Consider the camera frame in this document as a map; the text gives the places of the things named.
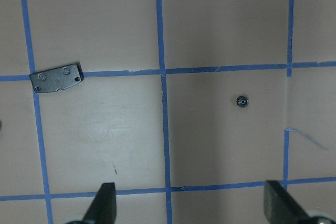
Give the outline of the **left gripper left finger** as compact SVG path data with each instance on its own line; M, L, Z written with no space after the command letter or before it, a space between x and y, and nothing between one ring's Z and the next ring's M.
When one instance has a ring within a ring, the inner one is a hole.
M103 183L90 207L85 213L82 223L113 224L117 217L115 183Z

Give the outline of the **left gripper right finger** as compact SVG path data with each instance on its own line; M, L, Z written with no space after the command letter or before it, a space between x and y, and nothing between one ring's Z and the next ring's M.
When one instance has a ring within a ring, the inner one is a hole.
M310 219L277 180L265 181L264 215L268 223L302 223Z

